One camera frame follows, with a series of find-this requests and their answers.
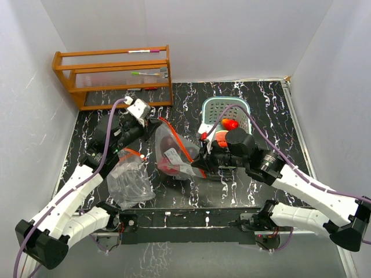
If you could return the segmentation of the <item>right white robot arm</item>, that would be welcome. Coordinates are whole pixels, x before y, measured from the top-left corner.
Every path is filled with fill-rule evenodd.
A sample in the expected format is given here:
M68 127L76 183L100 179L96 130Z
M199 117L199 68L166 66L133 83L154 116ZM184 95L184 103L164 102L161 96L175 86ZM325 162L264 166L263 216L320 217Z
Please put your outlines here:
M253 180L288 192L310 205L289 207L268 200L258 214L242 224L270 230L291 226L327 236L334 244L358 252L370 222L370 199L336 192L304 174L277 150L261 149L252 135L237 128L225 135L226 147L216 141L212 125L201 124L202 147L191 163L214 174L219 167L239 167Z

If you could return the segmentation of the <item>white pink marker pen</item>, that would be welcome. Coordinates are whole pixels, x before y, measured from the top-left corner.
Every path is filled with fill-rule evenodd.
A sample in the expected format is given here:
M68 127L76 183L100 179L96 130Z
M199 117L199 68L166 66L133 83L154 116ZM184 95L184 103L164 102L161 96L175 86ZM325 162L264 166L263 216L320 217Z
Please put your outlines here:
M135 53L159 53L159 49L141 49L141 50L128 50L129 54L135 54Z

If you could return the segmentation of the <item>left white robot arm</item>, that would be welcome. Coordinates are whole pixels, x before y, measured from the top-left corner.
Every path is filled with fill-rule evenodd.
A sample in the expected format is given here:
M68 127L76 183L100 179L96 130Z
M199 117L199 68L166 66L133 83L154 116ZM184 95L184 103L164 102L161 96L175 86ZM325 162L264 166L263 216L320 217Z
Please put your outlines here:
M118 164L119 152L139 139L149 140L161 123L159 119L130 114L123 118L102 117L70 179L37 215L16 225L19 253L27 254L46 269L54 269L70 247L84 237L101 228L114 231L120 222L118 210L105 202L78 218L72 216Z

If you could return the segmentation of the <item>green yellow marker pen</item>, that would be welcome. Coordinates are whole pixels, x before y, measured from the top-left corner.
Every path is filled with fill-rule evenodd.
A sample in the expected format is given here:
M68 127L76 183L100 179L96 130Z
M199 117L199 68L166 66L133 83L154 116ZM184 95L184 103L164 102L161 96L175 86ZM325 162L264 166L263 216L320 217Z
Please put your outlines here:
M152 72L130 72L132 75L160 76L160 73Z

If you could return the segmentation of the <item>light blue plastic basket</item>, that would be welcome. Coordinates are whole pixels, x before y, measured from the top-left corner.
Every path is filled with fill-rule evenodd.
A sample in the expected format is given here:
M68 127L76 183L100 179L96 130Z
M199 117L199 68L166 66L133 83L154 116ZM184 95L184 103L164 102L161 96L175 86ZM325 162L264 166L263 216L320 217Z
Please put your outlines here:
M248 114L250 107L246 101L238 97L211 97L204 101L202 105L201 123L216 125L216 132L224 130L221 120L233 119L239 123L239 127L228 131L226 141L242 141L250 139L252 142L252 153L256 149L254 139L252 139L252 125ZM208 152L211 150L211 144L207 143ZM202 142L199 153L203 153Z

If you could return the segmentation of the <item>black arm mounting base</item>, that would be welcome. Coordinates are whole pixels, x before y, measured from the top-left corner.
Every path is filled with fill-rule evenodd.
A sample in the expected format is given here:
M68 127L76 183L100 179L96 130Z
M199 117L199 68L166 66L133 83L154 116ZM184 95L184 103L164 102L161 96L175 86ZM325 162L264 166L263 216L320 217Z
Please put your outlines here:
M120 213L121 244L239 243L275 238L272 225L256 226L256 208L133 208Z

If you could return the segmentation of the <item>dark purple mangosteen toy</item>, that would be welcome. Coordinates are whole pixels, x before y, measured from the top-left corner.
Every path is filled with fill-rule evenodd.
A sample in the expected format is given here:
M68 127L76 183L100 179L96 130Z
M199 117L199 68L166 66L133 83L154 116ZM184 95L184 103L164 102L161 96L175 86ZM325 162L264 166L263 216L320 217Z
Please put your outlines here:
M160 142L160 150L162 152L167 151L168 149L178 147L177 142L171 136L164 136Z

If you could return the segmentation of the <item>red green dragon fruit toy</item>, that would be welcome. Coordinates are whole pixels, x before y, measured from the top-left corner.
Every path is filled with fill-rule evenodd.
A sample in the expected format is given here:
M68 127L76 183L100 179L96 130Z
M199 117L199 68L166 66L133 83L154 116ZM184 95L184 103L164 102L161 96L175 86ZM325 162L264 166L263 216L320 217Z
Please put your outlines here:
M177 164L171 164L167 158L160 158L160 161L157 163L158 169L165 173L168 176L178 176L181 175L180 166Z

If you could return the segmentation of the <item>clear orange zip top bag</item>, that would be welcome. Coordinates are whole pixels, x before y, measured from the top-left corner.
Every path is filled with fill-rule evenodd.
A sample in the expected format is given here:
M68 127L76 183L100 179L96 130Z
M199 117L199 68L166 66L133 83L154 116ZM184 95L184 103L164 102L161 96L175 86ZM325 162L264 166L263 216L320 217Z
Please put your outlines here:
M160 161L160 158L167 158L171 164L179 165L182 174L174 177L177 180L187 180L190 177L205 178L206 175L202 170L191 166L192 161L199 153L199 147L179 135L166 119L160 118L160 120L162 121L162 125L155 132L155 155L157 163ZM160 142L164 136L171 136L177 142L178 147L162 152L160 150Z

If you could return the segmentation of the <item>red orange pepper toy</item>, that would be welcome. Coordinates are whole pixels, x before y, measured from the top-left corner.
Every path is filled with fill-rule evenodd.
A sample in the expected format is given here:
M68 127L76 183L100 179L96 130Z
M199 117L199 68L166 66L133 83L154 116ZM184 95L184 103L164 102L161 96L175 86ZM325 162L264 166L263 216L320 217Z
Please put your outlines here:
M239 127L239 123L237 121L233 119L226 119L226 118L221 120L221 125L223 129L227 131L237 129Z

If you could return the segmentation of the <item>orange wooden shelf rack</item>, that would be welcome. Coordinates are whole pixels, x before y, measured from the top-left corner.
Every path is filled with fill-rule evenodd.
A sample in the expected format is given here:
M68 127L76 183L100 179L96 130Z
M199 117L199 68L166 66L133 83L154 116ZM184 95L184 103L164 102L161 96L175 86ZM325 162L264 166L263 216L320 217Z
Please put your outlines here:
M128 50L159 49L159 53L129 54ZM160 76L132 75L130 72L160 73L161 67L167 67L167 79ZM88 105L89 93L121 92L130 88L145 87L167 88L169 99L152 101L150 106L173 105L172 74L170 67L170 47L138 47L129 49L94 50L83 52L56 52L52 61L52 70L68 91L80 111L110 109L110 104Z

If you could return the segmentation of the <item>watermelon slice toy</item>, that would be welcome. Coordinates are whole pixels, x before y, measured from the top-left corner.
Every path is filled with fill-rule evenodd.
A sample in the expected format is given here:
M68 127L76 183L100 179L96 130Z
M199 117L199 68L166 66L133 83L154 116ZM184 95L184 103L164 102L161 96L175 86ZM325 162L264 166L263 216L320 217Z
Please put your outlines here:
M215 134L215 139L218 143L218 146L221 148L228 147L227 141L226 141L226 135L228 133L228 130L220 130L217 131Z

